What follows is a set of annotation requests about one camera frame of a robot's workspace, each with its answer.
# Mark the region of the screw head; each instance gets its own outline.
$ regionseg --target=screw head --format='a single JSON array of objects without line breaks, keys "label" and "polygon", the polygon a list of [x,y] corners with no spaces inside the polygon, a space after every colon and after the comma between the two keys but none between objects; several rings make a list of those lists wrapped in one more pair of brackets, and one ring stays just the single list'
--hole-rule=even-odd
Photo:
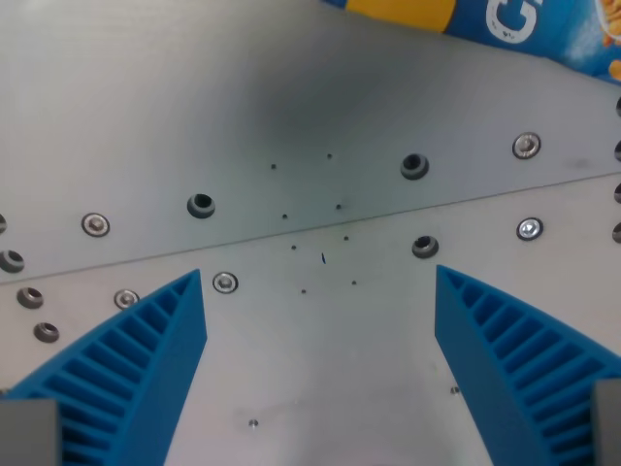
[{"label": "screw head", "polygon": [[513,142],[513,155],[520,160],[533,158],[541,149],[541,139],[535,133],[522,133]]},{"label": "screw head", "polygon": [[88,236],[101,238],[110,233],[110,223],[101,214],[86,214],[82,218],[82,230]]},{"label": "screw head", "polygon": [[41,322],[35,325],[33,333],[43,343],[54,343],[60,337],[58,329],[51,323]]},{"label": "screw head", "polygon": [[220,272],[213,277],[213,288],[222,294],[231,294],[239,286],[237,277],[229,272]]},{"label": "screw head", "polygon": [[522,241],[533,241],[541,236],[541,233],[543,222],[538,218],[525,218],[517,225],[517,237]]},{"label": "screw head", "polygon": [[122,311],[140,301],[140,296],[131,289],[120,289],[114,294],[114,303]]}]

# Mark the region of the metal plate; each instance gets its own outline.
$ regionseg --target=metal plate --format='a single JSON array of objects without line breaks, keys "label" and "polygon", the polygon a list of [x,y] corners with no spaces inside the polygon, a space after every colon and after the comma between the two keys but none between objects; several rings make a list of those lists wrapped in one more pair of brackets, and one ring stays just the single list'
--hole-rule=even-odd
[{"label": "metal plate", "polygon": [[0,282],[621,168],[618,87],[315,0],[7,0],[0,44],[0,250],[26,260]]},{"label": "metal plate", "polygon": [[[222,466],[489,466],[434,338],[435,267],[487,281],[621,352],[621,245],[610,235],[621,220],[619,182],[567,183],[29,281],[46,300],[37,311],[17,303],[19,285],[5,284],[0,386],[114,315],[117,290],[146,296],[199,267],[209,340],[168,466],[205,458]],[[515,234],[527,216],[545,224],[529,243]],[[412,256],[420,235],[440,241],[438,255]],[[235,293],[212,288],[221,271],[239,278]],[[34,339],[40,321],[59,328],[57,343]]]}]

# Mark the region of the blue 3d-printed part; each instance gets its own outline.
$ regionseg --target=blue 3d-printed part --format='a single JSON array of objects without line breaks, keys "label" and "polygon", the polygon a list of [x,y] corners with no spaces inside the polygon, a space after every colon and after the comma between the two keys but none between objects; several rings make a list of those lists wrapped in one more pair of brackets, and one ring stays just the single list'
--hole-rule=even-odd
[{"label": "blue 3d-printed part", "polygon": [[81,337],[6,399],[58,402],[63,466],[161,466],[206,341],[194,271]]},{"label": "blue 3d-printed part", "polygon": [[618,356],[441,266],[436,338],[496,466],[594,464],[591,391],[620,376]]}]

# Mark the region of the chip bag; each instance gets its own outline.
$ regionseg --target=chip bag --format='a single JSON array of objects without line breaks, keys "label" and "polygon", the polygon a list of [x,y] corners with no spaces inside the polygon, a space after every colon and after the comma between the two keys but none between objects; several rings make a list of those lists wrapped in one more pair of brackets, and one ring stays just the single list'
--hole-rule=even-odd
[{"label": "chip bag", "polygon": [[324,0],[621,82],[621,0]]}]

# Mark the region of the gray block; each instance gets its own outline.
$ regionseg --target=gray block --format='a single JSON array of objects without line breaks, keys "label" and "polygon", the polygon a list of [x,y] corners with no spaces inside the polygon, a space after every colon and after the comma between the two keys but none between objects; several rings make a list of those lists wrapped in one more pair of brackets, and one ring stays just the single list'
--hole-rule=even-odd
[{"label": "gray block", "polygon": [[54,400],[0,400],[0,464],[61,466],[60,415]]},{"label": "gray block", "polygon": [[621,379],[610,379],[595,383],[591,418],[596,466],[620,465]]}]

